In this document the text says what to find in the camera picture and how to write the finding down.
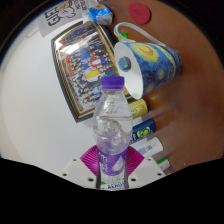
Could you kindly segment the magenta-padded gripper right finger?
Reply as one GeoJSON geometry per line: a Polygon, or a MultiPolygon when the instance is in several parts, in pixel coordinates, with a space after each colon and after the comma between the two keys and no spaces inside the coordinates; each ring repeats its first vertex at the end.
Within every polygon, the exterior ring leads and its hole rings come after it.
{"type": "Polygon", "coordinates": [[[128,148],[125,171],[128,189],[140,188],[165,177],[153,158],[145,158],[133,147],[128,148]]]}

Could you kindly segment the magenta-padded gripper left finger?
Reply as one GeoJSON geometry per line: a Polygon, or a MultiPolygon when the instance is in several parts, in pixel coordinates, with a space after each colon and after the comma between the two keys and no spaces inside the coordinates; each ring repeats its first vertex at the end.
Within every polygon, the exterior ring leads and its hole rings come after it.
{"type": "Polygon", "coordinates": [[[80,158],[72,158],[63,169],[61,177],[84,188],[99,189],[97,147],[91,147],[80,158]]]}

